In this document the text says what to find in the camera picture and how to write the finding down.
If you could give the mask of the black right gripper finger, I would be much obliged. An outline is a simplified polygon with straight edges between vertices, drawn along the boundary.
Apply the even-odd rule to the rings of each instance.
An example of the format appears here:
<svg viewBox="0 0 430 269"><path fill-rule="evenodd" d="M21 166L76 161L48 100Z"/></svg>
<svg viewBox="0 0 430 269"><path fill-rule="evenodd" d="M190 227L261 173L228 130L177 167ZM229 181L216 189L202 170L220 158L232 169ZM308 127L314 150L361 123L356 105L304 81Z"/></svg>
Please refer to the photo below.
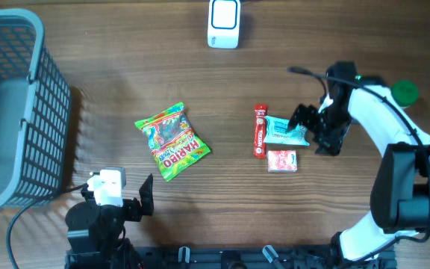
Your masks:
<svg viewBox="0 0 430 269"><path fill-rule="evenodd" d="M314 142L318 145L315 153L318 155L330 155L337 156L340 154L340 150L343 144L341 138L332 137L314 137Z"/></svg>
<svg viewBox="0 0 430 269"><path fill-rule="evenodd" d="M318 123L318 110L313 105L305 106L301 104L289 119L287 130L292 131L297 126L304 126L306 129L312 131Z"/></svg>

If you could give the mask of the light blue tissue pack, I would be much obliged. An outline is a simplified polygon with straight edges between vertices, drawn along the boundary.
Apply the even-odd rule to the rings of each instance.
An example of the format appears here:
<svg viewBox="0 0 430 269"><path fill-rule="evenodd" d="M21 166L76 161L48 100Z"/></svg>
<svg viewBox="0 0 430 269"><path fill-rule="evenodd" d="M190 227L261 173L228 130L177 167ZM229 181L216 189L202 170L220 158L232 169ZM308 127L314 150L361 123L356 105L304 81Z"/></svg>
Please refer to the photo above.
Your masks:
<svg viewBox="0 0 430 269"><path fill-rule="evenodd" d="M307 129L304 126L297 125L288 131L289 120L272 116L266 116L265 119L267 121L267 134L264 143L309 146L309 142L305 140Z"/></svg>

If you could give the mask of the small red candy bar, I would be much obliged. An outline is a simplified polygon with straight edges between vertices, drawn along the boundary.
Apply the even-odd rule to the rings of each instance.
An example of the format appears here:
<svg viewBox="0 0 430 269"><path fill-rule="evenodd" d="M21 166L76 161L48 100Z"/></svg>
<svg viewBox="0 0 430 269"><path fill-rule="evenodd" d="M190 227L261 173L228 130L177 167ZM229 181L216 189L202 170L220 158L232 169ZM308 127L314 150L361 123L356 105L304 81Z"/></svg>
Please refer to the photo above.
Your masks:
<svg viewBox="0 0 430 269"><path fill-rule="evenodd" d="M266 158L267 150L264 138L266 137L266 115L267 104L256 104L255 110L255 133L254 133L254 156L256 158Z"/></svg>

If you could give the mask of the red snack packet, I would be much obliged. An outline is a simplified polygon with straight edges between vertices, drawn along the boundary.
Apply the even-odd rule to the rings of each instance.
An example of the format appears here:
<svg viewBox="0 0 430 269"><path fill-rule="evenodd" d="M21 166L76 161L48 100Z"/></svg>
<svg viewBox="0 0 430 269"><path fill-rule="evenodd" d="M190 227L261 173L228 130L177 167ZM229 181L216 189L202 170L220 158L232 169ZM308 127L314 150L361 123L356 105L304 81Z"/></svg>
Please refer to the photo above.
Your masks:
<svg viewBox="0 0 430 269"><path fill-rule="evenodd" d="M270 150L267 153L269 172L296 172L296 150Z"/></svg>

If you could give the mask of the green Haribo candy bag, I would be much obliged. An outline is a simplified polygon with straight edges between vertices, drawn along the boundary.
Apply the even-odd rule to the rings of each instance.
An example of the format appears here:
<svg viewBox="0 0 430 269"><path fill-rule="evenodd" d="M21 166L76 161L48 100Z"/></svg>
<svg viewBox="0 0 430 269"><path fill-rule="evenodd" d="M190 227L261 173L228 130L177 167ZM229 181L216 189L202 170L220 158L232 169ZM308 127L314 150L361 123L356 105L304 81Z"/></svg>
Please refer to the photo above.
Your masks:
<svg viewBox="0 0 430 269"><path fill-rule="evenodd" d="M166 182L211 152L193 130L183 102L134 124L147 137L152 157Z"/></svg>

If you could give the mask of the green lid plastic jar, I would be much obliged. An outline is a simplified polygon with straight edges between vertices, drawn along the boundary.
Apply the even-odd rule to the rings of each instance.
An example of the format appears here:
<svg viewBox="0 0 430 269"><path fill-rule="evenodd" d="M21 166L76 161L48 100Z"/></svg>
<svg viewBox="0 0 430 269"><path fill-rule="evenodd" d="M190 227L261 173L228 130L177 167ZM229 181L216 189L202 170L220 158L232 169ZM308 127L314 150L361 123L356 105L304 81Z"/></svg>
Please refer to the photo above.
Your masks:
<svg viewBox="0 0 430 269"><path fill-rule="evenodd" d="M401 108L407 108L419 99L419 89L412 81L398 81L390 88L390 91L393 99Z"/></svg>

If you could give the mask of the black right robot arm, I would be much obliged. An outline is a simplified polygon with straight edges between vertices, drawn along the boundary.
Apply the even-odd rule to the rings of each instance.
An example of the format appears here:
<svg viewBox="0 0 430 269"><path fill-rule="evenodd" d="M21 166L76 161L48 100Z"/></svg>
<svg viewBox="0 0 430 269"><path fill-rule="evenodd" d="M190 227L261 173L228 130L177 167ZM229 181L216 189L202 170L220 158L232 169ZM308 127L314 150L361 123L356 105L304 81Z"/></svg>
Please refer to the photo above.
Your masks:
<svg viewBox="0 0 430 269"><path fill-rule="evenodd" d="M357 122L382 157L369 212L318 247L313 257L329 268L361 267L381 263L382 253L401 241L430 239L430 134L408 117L393 88L380 76L358 74L351 61L338 61L323 74L302 67L287 70L315 78L323 88L320 106L299 105L289 129L304 126L317 153L337 156Z"/></svg>

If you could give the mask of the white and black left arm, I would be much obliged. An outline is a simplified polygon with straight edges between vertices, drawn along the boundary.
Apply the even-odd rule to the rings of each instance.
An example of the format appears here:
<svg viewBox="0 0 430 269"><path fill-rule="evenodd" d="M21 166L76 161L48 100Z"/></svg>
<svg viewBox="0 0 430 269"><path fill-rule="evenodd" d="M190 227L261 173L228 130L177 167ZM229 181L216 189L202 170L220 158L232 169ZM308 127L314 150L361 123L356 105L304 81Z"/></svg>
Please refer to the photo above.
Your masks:
<svg viewBox="0 0 430 269"><path fill-rule="evenodd" d="M139 222L154 212L153 176L148 176L139 189L140 198L124 199L122 206L97 205L86 187L81 194L85 201L67 212L68 241L66 268L143 269L141 255L125 237L124 224Z"/></svg>

